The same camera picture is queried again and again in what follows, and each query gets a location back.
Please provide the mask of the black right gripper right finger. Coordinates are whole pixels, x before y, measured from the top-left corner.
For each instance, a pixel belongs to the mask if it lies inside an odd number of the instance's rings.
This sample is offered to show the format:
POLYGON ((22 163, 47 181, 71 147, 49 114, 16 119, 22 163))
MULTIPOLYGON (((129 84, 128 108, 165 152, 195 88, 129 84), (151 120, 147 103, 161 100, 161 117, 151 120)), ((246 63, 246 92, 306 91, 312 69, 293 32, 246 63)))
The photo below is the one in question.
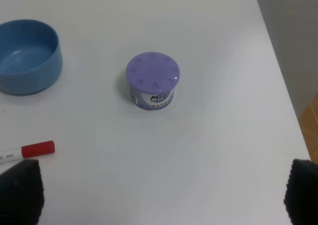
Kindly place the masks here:
POLYGON ((310 160, 293 160, 284 198, 293 225, 318 223, 318 166, 310 160))

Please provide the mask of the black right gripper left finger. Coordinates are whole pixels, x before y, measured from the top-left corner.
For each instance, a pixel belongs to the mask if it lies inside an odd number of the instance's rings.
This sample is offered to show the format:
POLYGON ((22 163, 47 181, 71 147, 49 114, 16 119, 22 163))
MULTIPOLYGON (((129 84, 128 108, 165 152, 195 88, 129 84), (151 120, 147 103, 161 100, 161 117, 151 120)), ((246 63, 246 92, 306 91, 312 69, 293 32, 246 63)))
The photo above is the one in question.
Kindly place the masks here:
POLYGON ((44 207, 39 161, 27 159, 0 175, 0 223, 36 225, 44 207))

